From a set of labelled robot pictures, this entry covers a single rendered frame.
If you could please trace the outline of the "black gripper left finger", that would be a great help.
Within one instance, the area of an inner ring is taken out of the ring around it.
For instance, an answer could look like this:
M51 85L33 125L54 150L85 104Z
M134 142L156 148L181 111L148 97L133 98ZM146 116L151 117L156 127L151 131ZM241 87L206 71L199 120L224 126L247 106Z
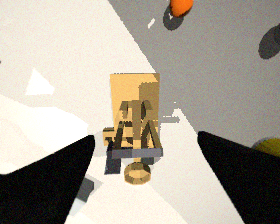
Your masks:
M16 171L0 173L0 224L65 224L94 149L94 135L88 135Z

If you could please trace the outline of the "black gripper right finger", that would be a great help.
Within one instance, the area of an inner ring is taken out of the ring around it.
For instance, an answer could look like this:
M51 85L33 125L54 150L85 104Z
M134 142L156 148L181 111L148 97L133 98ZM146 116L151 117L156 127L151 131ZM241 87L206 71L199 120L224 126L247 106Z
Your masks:
M244 224L280 224L280 157L205 131L197 142Z

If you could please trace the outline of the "orange ball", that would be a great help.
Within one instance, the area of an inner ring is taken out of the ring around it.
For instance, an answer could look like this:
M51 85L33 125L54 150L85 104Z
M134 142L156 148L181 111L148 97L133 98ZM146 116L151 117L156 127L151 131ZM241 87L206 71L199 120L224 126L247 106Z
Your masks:
M190 13L194 0L170 0L170 11L175 17L184 17Z

